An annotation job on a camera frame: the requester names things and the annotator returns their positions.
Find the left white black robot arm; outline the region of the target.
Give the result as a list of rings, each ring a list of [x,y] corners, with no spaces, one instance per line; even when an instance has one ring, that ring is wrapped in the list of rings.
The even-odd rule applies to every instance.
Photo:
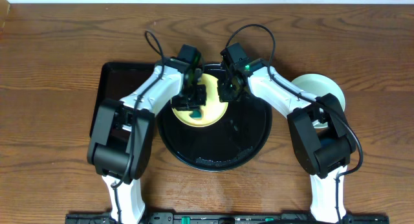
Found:
[[[179,111],[195,111],[206,103],[201,53],[183,45],[178,56],[162,57],[152,75],[120,100],[98,106],[87,161],[104,179],[113,210],[107,223],[139,223],[146,206],[140,178],[147,167],[156,116],[167,103]]]

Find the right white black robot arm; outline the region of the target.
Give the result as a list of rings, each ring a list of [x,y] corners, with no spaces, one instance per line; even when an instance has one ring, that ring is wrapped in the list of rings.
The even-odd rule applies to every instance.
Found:
[[[308,93],[294,85],[264,59],[251,59],[239,43],[221,51],[227,75],[218,83],[221,102],[238,99],[242,93],[264,100],[288,122],[294,154],[310,175],[314,219],[343,223],[341,178],[351,173],[351,154],[361,150],[349,127],[340,101],[331,93]]]

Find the yellow plate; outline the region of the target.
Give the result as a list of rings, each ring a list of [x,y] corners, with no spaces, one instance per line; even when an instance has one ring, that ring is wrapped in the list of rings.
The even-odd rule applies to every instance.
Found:
[[[206,86],[206,105],[201,106],[202,119],[192,119],[189,114],[192,111],[178,111],[172,108],[174,115],[184,124],[201,128],[210,126],[216,123],[225,113],[228,107],[228,102],[220,102],[217,91],[218,79],[209,74],[203,74],[199,85]]]

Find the green yellow sponge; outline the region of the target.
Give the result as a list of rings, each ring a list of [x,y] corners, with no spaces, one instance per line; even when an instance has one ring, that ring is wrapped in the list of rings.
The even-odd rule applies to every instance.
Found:
[[[202,111],[200,109],[193,110],[189,116],[195,120],[202,119]]]

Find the light green plate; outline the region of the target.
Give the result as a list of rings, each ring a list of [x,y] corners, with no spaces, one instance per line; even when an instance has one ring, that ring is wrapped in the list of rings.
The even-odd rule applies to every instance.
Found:
[[[339,100],[342,110],[345,111],[344,93],[334,80],[321,74],[304,74],[293,79],[292,83],[300,89],[317,96],[331,93]]]

